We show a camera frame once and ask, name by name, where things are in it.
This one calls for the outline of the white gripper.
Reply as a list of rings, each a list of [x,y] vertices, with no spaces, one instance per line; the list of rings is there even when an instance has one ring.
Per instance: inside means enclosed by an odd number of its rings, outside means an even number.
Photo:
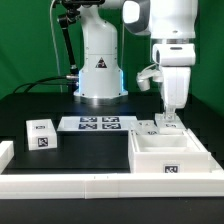
[[[185,107],[191,67],[196,62],[193,44],[155,44],[152,59],[162,74],[161,95],[164,102],[164,118],[173,121],[175,109]]]

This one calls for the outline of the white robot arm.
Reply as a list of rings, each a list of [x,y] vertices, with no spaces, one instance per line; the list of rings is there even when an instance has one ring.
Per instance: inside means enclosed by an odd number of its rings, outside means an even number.
[[[126,29],[148,35],[153,42],[153,65],[136,77],[141,90],[152,81],[160,84],[164,117],[171,120],[186,105],[191,67],[195,64],[194,24],[198,0],[105,0],[104,8],[120,8]],[[79,89],[74,95],[86,102],[111,102],[127,94],[117,63],[117,30],[98,14],[98,7],[81,7],[84,66],[79,72]]]

